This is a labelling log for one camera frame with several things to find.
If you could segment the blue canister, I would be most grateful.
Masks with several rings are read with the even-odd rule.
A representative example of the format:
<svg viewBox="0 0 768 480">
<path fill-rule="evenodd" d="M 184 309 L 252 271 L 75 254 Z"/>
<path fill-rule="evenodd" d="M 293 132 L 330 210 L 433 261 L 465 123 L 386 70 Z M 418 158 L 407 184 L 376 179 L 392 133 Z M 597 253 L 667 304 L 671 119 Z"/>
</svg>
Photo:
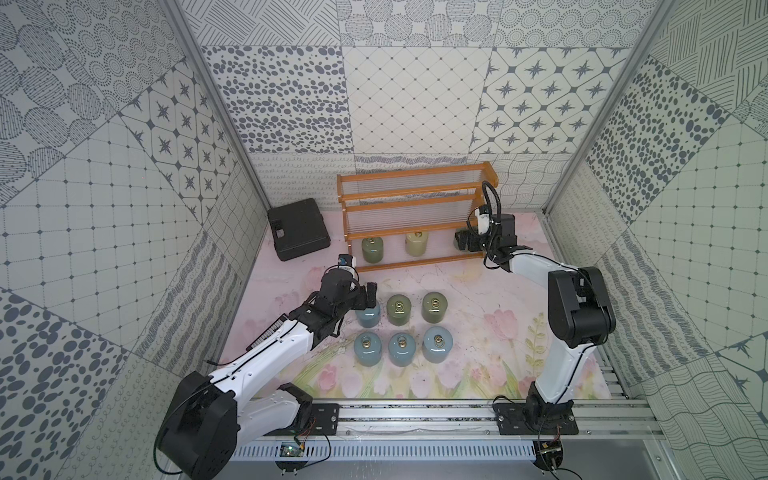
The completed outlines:
<svg viewBox="0 0 768 480">
<path fill-rule="evenodd" d="M 357 361 L 365 367 L 377 365 L 382 358 L 382 342 L 374 332 L 360 333 L 354 342 Z"/>
<path fill-rule="evenodd" d="M 391 363 L 397 367 L 407 367 L 414 359 L 416 341 L 407 332 L 396 332 L 388 344 L 388 354 Z"/>
<path fill-rule="evenodd" d="M 432 326 L 423 338 L 423 356 L 430 363 L 442 363 L 448 358 L 453 345 L 453 336 L 449 330 L 439 325 Z"/>
<path fill-rule="evenodd" d="M 358 323 L 362 328 L 376 327 L 381 320 L 381 305 L 376 303 L 374 307 L 355 312 Z"/>
</svg>

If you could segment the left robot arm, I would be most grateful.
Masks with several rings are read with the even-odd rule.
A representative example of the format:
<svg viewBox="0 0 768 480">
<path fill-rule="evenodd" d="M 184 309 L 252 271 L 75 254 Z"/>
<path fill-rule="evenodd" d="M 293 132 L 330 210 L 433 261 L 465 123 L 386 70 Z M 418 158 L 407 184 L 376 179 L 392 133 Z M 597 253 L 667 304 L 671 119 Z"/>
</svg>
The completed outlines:
<svg viewBox="0 0 768 480">
<path fill-rule="evenodd" d="M 362 284 L 348 255 L 325 270 L 319 290 L 281 315 L 248 350 L 212 373 L 194 371 L 179 383 L 153 442 L 153 456 L 165 455 L 190 479 L 212 479 L 237 447 L 273 432 L 295 438 L 316 422 L 313 398 L 292 383 L 272 394 L 258 392 L 285 367 L 326 338 L 336 338 L 350 311 L 375 306 L 378 286 Z"/>
</svg>

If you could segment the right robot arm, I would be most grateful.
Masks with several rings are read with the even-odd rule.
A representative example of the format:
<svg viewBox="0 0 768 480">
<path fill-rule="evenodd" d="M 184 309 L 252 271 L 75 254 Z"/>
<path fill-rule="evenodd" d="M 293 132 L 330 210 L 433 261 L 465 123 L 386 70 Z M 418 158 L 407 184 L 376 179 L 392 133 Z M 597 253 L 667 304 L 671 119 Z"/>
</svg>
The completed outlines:
<svg viewBox="0 0 768 480">
<path fill-rule="evenodd" d="M 547 319 L 555 339 L 541 374 L 530 386 L 523 417 L 532 427 L 567 417 L 588 357 L 616 328 L 601 271 L 570 266 L 519 244 L 515 217 L 493 214 L 488 206 L 468 215 L 455 241 L 462 251 L 481 252 L 488 269 L 522 276 L 547 290 Z"/>
</svg>

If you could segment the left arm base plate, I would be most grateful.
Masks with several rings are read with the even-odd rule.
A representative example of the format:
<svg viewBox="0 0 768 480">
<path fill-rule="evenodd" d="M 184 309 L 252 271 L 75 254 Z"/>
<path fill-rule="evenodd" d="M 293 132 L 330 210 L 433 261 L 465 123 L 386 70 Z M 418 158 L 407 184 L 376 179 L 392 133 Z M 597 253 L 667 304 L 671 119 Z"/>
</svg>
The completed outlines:
<svg viewBox="0 0 768 480">
<path fill-rule="evenodd" d="M 277 429 L 268 436 L 334 436 L 337 433 L 340 415 L 338 403 L 317 403 L 310 410 L 299 412 L 299 419 L 287 428 Z"/>
</svg>

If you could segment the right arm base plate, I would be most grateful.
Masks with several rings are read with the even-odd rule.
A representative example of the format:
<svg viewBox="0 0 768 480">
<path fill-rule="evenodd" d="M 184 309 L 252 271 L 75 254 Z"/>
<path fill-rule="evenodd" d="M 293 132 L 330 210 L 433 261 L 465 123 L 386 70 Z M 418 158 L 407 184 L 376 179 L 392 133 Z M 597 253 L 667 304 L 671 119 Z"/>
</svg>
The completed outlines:
<svg viewBox="0 0 768 480">
<path fill-rule="evenodd" d="M 552 404 L 538 394 L 529 395 L 524 402 L 499 395 L 491 402 L 500 435 L 577 435 L 573 407 L 573 400 Z"/>
</svg>

